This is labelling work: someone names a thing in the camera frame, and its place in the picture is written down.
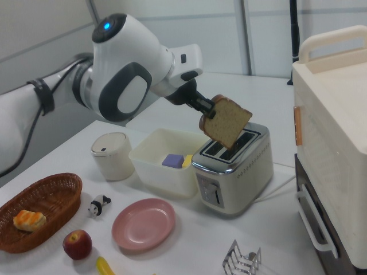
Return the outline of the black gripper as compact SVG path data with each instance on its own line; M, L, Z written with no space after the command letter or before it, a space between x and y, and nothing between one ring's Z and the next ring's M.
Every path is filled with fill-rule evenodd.
M204 98L204 96L197 91L197 82L195 79L186 82L171 95L166 96L165 99L174 105L187 104L195 110L201 111L204 117L208 119L213 119L216 114L215 105L213 105L214 102Z

